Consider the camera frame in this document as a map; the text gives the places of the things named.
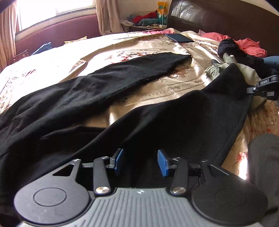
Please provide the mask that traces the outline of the olive green folded garment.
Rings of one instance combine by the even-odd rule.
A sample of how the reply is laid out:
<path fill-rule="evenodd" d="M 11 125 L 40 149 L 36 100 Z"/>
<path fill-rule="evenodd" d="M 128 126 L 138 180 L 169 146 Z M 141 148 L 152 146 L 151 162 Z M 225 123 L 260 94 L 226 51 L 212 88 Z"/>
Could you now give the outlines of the olive green folded garment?
<path fill-rule="evenodd" d="M 223 72 L 235 70 L 236 73 L 240 74 L 249 86 L 256 86 L 260 80 L 255 69 L 249 66 L 238 63 L 234 55 L 224 54 L 224 63 L 219 63 L 216 60 L 212 60 L 212 65 L 205 69 L 205 73 L 211 80 L 216 79 Z"/>

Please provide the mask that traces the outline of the pink red clothes pile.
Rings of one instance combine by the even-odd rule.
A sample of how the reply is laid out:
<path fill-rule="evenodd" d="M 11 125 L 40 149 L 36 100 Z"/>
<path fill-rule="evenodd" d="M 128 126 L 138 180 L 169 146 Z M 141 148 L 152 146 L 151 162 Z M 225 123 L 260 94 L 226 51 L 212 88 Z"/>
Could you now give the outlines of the pink red clothes pile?
<path fill-rule="evenodd" d="M 218 42 L 230 38 L 228 35 L 223 35 L 216 32 L 206 33 L 202 30 L 199 30 L 198 35 Z M 238 44 L 241 50 L 249 55 L 260 58 L 265 58 L 268 56 L 268 52 L 265 49 L 261 48 L 260 42 L 253 41 L 249 38 L 235 40 L 235 42 Z"/>

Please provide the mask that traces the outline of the black clothes pile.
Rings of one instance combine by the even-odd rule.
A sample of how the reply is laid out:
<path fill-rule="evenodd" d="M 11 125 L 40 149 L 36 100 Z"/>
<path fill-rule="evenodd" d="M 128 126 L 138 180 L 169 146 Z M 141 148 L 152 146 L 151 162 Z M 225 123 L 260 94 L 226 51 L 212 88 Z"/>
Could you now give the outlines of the black clothes pile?
<path fill-rule="evenodd" d="M 241 50 L 238 44 L 231 38 L 224 39 L 220 42 L 217 53 L 221 58 L 224 58 L 225 53 L 233 55 L 237 63 L 251 67 L 261 79 L 278 75 L 278 56 L 260 58 L 249 55 Z"/>

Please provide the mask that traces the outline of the operator grey trouser leg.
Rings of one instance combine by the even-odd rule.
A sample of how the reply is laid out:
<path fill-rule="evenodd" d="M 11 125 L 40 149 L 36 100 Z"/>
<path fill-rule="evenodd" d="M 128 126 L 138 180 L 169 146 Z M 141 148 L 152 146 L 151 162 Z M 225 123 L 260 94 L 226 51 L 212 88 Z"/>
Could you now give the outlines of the operator grey trouser leg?
<path fill-rule="evenodd" d="M 278 136 L 262 134 L 248 144 L 249 180 L 268 198 L 263 226 L 278 226 Z"/>

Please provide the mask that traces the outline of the dark leather headboard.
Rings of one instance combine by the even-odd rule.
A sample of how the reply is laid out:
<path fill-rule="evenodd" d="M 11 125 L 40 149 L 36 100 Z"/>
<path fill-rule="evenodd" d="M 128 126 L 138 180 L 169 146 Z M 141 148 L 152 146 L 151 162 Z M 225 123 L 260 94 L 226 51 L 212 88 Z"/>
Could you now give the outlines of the dark leather headboard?
<path fill-rule="evenodd" d="M 278 16 L 244 1 L 172 1 L 167 27 L 203 30 L 260 43 L 270 56 L 278 55 Z"/>

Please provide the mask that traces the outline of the dark smartphone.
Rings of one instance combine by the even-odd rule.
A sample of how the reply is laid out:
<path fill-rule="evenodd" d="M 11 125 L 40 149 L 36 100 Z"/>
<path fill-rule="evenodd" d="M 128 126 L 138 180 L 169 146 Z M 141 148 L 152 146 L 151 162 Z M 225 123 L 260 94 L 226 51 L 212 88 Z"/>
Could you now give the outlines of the dark smartphone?
<path fill-rule="evenodd" d="M 182 35 L 182 34 L 165 34 L 166 37 L 175 41 L 176 43 L 192 43 L 192 39 Z"/>

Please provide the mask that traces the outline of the cluttered nightstand clothes pile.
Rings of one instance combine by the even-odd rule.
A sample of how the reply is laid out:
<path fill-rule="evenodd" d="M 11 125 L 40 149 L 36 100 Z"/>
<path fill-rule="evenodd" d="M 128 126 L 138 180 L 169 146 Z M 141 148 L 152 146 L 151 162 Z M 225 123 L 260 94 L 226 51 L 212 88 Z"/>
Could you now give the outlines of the cluttered nightstand clothes pile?
<path fill-rule="evenodd" d="M 146 15 L 129 15 L 126 19 L 121 19 L 120 23 L 124 32 L 145 31 L 153 29 L 166 28 L 167 26 L 166 13 L 153 11 Z"/>

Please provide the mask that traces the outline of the blue item on bench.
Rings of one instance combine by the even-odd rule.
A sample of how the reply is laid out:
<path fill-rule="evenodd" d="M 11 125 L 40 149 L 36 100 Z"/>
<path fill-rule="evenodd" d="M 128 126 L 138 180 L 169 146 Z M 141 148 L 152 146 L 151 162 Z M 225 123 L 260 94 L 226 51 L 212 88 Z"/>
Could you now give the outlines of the blue item on bench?
<path fill-rule="evenodd" d="M 50 49 L 52 49 L 52 43 L 48 42 L 43 44 L 40 48 L 38 48 L 35 52 L 33 52 L 32 55 L 39 54 Z"/>

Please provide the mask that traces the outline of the maroon padded window bench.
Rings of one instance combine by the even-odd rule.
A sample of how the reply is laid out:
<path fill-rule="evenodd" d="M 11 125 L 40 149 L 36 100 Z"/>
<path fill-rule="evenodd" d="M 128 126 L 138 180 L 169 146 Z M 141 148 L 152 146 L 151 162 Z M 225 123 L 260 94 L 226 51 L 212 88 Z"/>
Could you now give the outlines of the maroon padded window bench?
<path fill-rule="evenodd" d="M 100 36 L 96 14 L 66 20 L 32 32 L 15 42 L 16 54 L 24 51 L 32 54 L 45 43 L 51 43 L 52 47 L 59 47 L 64 45 L 65 41 L 77 40 L 85 36 L 87 38 Z"/>

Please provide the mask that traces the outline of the right beige curtain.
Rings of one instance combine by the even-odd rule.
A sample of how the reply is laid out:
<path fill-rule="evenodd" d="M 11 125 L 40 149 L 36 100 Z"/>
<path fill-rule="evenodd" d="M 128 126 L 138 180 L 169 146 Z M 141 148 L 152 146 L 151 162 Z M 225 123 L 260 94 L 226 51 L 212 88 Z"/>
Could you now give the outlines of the right beige curtain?
<path fill-rule="evenodd" d="M 96 0 L 95 4 L 100 34 L 123 33 L 116 0 Z"/>

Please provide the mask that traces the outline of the beige curtain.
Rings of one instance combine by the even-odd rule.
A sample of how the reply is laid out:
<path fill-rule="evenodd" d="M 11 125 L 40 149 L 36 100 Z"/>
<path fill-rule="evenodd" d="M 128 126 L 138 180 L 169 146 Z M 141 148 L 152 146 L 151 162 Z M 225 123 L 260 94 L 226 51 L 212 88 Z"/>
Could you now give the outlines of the beige curtain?
<path fill-rule="evenodd" d="M 123 33 L 116 0 L 96 0 L 95 4 L 100 34 Z"/>
<path fill-rule="evenodd" d="M 1 12 L 1 71 L 16 55 L 17 2 Z"/>

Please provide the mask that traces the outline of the window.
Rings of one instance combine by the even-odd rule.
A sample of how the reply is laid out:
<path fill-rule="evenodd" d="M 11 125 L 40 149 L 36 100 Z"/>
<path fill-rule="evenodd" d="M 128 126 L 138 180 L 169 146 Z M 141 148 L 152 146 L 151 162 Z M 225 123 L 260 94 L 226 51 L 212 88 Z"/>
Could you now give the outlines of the window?
<path fill-rule="evenodd" d="M 93 9 L 95 1 L 68 0 L 68 1 L 17 1 L 19 10 L 19 30 L 22 31 L 37 23 L 56 16 L 82 10 Z"/>

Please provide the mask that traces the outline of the left beige curtain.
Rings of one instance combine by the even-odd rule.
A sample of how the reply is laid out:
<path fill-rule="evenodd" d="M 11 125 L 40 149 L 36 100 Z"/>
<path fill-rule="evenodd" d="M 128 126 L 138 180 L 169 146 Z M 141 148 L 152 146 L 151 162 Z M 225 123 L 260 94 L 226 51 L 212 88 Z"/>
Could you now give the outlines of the left beige curtain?
<path fill-rule="evenodd" d="M 1 71 L 16 55 L 17 2 L 1 12 Z"/>

